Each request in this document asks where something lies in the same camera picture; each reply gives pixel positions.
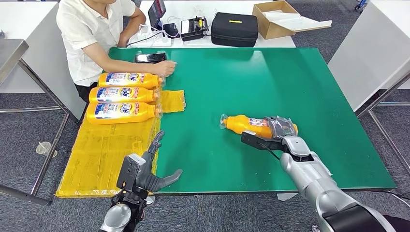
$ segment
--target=man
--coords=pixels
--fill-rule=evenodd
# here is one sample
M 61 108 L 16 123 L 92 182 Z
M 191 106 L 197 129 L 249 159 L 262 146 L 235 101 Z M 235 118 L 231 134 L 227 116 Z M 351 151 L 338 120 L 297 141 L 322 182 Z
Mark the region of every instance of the man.
M 123 16 L 131 17 L 124 30 Z M 108 50 L 125 47 L 145 21 L 144 13 L 131 0 L 61 0 L 57 25 L 67 52 L 70 75 L 85 102 L 103 70 L 164 76 L 174 72 L 176 63 L 173 61 L 135 64 L 109 58 Z

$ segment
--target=power strip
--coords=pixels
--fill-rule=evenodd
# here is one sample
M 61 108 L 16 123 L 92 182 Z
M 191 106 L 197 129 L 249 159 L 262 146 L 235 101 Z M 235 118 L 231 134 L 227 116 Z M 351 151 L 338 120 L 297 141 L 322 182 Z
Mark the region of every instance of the power strip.
M 170 47 L 172 46 L 171 38 L 168 38 L 166 35 L 164 36 L 164 33 L 155 35 L 159 32 L 161 31 L 140 30 L 139 32 L 137 32 L 135 35 L 133 35 L 130 38 L 130 40 L 128 41 L 128 44 L 130 45 L 128 47 Z

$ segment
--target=orange bottle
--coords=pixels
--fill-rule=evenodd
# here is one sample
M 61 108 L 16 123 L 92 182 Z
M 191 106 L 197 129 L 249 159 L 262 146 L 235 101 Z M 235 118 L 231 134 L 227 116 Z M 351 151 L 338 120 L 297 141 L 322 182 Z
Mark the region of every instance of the orange bottle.
M 293 124 L 293 127 L 297 133 L 296 124 Z M 226 114 L 222 114 L 220 117 L 220 128 L 228 128 L 237 134 L 249 130 L 255 132 L 256 136 L 267 139 L 272 138 L 272 132 L 265 119 L 249 118 L 245 115 L 228 117 Z
M 153 75 L 146 72 L 128 73 L 128 72 L 110 72 L 103 73 L 98 79 L 99 87 L 143 87 L 152 89 L 165 85 L 165 77 Z
M 141 87 L 96 87 L 90 91 L 90 102 L 155 102 L 160 97 L 160 89 L 149 90 Z
M 90 102 L 87 108 L 87 120 L 92 124 L 116 124 L 143 122 L 152 117 L 162 117 L 161 105 L 145 102 L 100 103 Z

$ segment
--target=gray carpet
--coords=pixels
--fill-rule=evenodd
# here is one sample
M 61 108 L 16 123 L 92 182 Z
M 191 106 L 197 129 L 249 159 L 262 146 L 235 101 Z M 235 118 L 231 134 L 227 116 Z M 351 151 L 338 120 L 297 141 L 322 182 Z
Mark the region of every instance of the gray carpet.
M 297 46 L 318 47 L 328 62 L 359 16 L 354 0 L 290 0 L 302 15 L 315 20 L 333 20 L 330 29 L 301 32 L 293 36 Z M 395 101 L 410 101 L 410 90 L 400 90 Z M 0 108 L 54 105 L 43 94 L 0 95 Z M 410 161 L 410 108 L 378 107 L 375 113 L 399 149 Z M 38 141 L 52 141 L 62 119 L 61 112 L 0 115 L 0 183 L 30 191 L 44 157 L 35 153 Z M 395 180 L 399 193 L 410 192 L 410 176 L 394 156 L 369 116 L 363 128 Z M 109 200 L 59 199 L 52 196 L 61 179 L 78 125 L 69 121 L 53 158 L 40 196 L 53 198 L 50 206 L 0 195 L 2 232 L 92 232 L 97 231 L 109 208 Z M 386 193 L 351 192 L 352 197 L 383 214 L 410 219 L 410 208 Z M 313 211 L 300 196 L 278 201 L 274 194 L 158 197 L 146 209 L 141 232 L 308 232 L 316 223 Z

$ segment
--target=white shirt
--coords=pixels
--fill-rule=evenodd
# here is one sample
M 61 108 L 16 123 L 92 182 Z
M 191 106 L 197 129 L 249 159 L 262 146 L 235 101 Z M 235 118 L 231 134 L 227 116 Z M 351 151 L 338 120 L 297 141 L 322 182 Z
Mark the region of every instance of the white shirt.
M 57 25 L 61 30 L 68 68 L 74 83 L 90 86 L 98 81 L 103 69 L 82 50 L 95 42 L 108 53 L 116 47 L 123 30 L 123 16 L 135 12 L 131 0 L 117 0 L 107 5 L 108 19 L 91 9 L 83 0 L 61 0 L 57 12 Z

